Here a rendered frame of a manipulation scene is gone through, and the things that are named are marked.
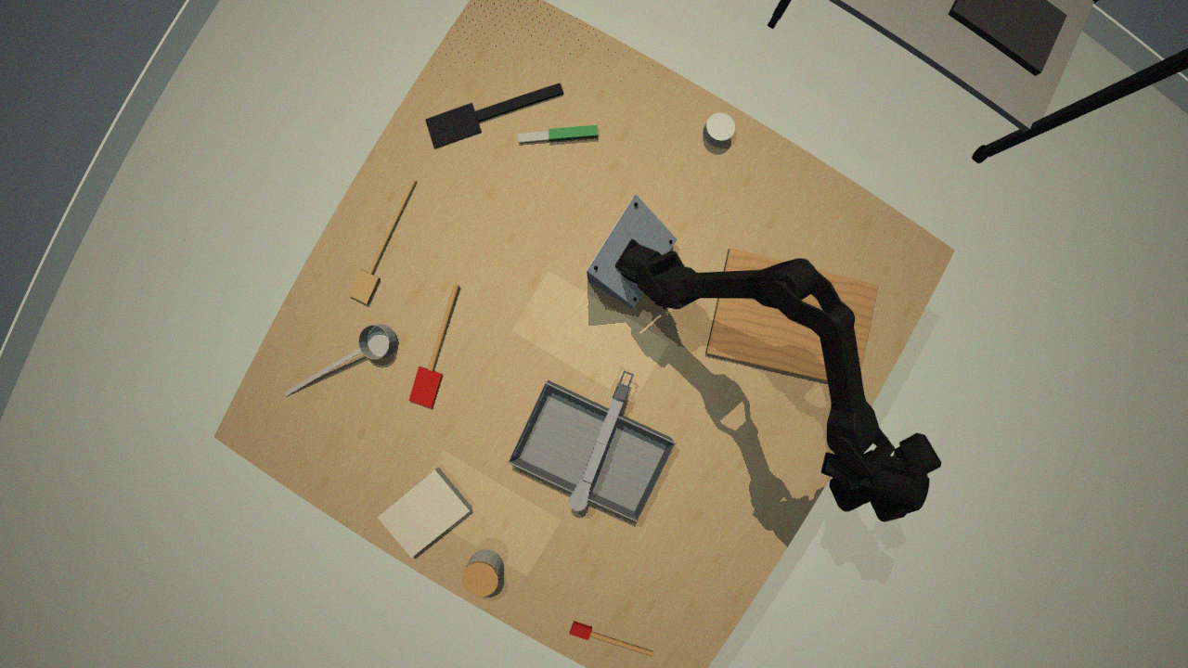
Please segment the grey roasting tin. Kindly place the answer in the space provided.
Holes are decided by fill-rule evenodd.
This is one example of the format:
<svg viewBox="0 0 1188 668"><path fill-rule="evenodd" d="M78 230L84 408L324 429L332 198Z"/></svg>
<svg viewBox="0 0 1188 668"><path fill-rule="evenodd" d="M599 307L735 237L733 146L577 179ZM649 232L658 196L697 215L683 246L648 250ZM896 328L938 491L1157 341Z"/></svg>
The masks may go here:
<svg viewBox="0 0 1188 668"><path fill-rule="evenodd" d="M608 411L608 407L548 380L508 464L571 492ZM619 414L588 502L638 521L674 445L671 437Z"/></svg>

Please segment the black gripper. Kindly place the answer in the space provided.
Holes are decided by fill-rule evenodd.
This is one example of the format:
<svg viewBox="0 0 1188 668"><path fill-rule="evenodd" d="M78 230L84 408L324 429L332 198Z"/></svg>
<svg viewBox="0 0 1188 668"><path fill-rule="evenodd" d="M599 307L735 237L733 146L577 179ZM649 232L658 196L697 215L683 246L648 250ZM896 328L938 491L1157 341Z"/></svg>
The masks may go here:
<svg viewBox="0 0 1188 668"><path fill-rule="evenodd" d="M934 470L939 470L939 467L941 467L941 461L939 461L939 456L936 455L933 445L925 439L928 437L925 437L924 434L918 434L918 431L916 431L916 434L910 435L910 437L906 437L902 441L902 443L899 443L899 447L895 449L895 455L891 456L891 459L918 464L923 467L923 472L925 472L925 474L934 472ZM843 485L839 485L834 478L829 479L829 490L833 492L834 499L838 502L838 508L841 508L843 512L857 510L860 505L870 502L867 492L873 491L873 489L867 491L845 489Z"/></svg>

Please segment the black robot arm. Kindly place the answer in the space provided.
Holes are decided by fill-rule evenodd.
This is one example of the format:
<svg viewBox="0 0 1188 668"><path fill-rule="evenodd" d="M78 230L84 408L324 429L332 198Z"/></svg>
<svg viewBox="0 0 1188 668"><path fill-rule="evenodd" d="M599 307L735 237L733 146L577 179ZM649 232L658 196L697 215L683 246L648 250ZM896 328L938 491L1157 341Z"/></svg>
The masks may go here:
<svg viewBox="0 0 1188 668"><path fill-rule="evenodd" d="M820 473L845 489L867 491L877 519L903 519L923 508L930 478L918 464L891 459L895 445L880 430L864 396L857 316L810 261L796 258L759 270L695 272L677 252L628 240L615 267L659 307L680 309L695 300L756 300L819 334L830 393L826 453ZM802 302L813 294L820 309ZM821 310L822 309L822 310ZM870 445L876 449L864 454Z"/></svg>

